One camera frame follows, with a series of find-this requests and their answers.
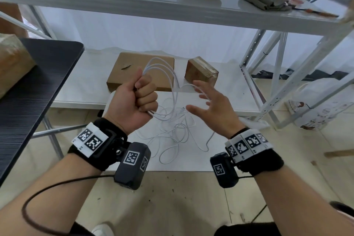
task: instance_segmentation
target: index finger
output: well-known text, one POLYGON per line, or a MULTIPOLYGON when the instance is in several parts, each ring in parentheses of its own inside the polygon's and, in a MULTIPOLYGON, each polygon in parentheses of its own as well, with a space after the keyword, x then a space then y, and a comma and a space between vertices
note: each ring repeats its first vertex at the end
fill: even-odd
POLYGON ((146 85, 148 85, 152 81, 152 77, 149 74, 145 74, 140 77, 139 80, 135 83, 135 88, 140 89, 146 85))
POLYGON ((215 95, 218 93, 217 90, 214 89, 213 86, 211 86, 209 83, 200 81, 200 80, 194 80, 193 84, 199 88, 209 97, 210 100, 215 97, 215 95))

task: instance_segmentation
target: black cable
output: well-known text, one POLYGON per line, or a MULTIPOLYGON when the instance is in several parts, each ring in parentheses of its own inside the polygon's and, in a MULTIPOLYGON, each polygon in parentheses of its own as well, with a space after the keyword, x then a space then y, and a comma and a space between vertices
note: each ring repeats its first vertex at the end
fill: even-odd
POLYGON ((254 219, 252 219, 251 223, 253 223, 253 222, 257 219, 257 217, 259 217, 259 215, 262 214, 262 212, 264 211, 264 209, 265 209, 266 207, 267 207, 267 205, 265 205, 265 206, 262 208, 262 210, 254 217, 254 219))
POLYGON ((38 223, 36 223, 35 221, 33 221, 28 213, 27 213, 27 206, 30 203, 31 200, 33 200, 35 197, 37 197, 39 194, 43 193, 44 191, 51 189, 53 187, 56 186, 60 186, 63 184, 68 184, 68 183, 72 183, 72 182, 77 182, 77 181, 82 181, 82 180, 88 180, 88 179, 95 179, 95 178, 103 178, 103 177, 114 177, 113 174, 109 174, 109 175, 105 175, 105 176, 88 176, 88 177, 82 177, 82 178, 76 178, 76 179, 71 179, 71 180, 66 180, 63 182, 59 182, 56 183, 54 185, 48 186, 38 192, 36 192, 35 194, 33 194, 31 197, 29 197, 26 202, 24 203, 24 205, 22 206, 21 212, 22 212, 22 216, 24 218, 24 220, 33 228, 35 228, 38 231, 41 231, 43 233, 47 233, 47 234, 51 234, 51 235, 56 235, 56 236, 84 236, 82 234, 70 234, 70 233, 66 233, 66 232, 61 232, 61 231, 56 231, 56 230, 52 230, 49 229, 47 227, 44 227, 42 225, 39 225, 38 223))

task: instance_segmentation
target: black table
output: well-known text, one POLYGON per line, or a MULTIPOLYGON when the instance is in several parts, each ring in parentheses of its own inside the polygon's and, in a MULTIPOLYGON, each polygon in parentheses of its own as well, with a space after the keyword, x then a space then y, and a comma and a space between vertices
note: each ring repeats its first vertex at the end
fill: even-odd
POLYGON ((21 41, 37 66, 0 100, 0 185, 84 51, 73 41, 21 41))

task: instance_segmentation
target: black pants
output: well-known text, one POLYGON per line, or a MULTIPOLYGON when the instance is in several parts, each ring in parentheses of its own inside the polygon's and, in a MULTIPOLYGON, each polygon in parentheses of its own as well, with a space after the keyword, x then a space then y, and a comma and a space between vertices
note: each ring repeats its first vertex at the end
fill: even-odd
MULTIPOLYGON (((91 232, 85 229, 82 225, 74 223, 70 230, 72 234, 94 236, 91 232)), ((233 226, 222 226, 214 234, 214 236, 281 236, 276 224, 274 222, 269 223, 248 223, 238 224, 233 226)))

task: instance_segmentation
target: tiled floor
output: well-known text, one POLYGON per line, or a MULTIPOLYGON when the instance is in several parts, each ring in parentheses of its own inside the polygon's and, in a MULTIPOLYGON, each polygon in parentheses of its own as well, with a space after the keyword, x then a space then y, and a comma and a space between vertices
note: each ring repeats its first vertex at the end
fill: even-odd
MULTIPOLYGON (((270 80, 257 80, 266 93, 270 80)), ((263 130, 285 162, 326 200, 354 206, 354 157, 327 159, 325 151, 352 149, 354 109, 340 114, 321 132, 289 125, 280 131, 263 130)), ((286 118, 284 106, 276 111, 286 118)), ((87 123, 95 110, 50 109, 55 127, 87 123)), ((64 152, 78 131, 57 136, 64 152)), ((0 208, 57 162, 48 138, 30 140, 0 188, 0 208)), ((77 221, 88 229, 109 221, 120 235, 213 235, 225 223, 249 222, 265 205, 253 179, 242 179, 222 189, 213 173, 147 172, 142 187, 132 192, 111 179, 100 179, 86 200, 77 221)), ((271 221, 266 209, 257 221, 271 221)))

